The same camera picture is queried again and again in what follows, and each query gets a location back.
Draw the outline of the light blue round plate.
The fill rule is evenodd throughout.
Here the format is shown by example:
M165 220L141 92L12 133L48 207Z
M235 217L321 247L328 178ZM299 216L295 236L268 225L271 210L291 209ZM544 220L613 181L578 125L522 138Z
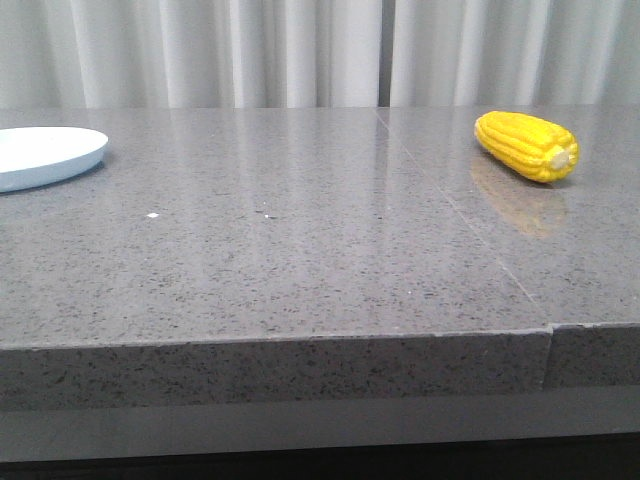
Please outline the light blue round plate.
M1 130L1 192L67 180L98 165L108 136L67 126Z

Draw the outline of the yellow plastic corn cob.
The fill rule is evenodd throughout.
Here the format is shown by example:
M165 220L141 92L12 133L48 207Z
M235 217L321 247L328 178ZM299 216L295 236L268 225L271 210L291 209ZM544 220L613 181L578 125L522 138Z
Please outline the yellow plastic corn cob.
M579 144L571 131L524 113L488 112L475 121L474 134L488 153L534 182L564 179L579 161Z

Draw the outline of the white curtain left panel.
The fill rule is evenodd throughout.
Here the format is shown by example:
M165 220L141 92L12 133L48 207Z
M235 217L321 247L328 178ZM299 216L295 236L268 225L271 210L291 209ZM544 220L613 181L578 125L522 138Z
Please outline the white curtain left panel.
M5 1L1 104L374 106L380 1Z

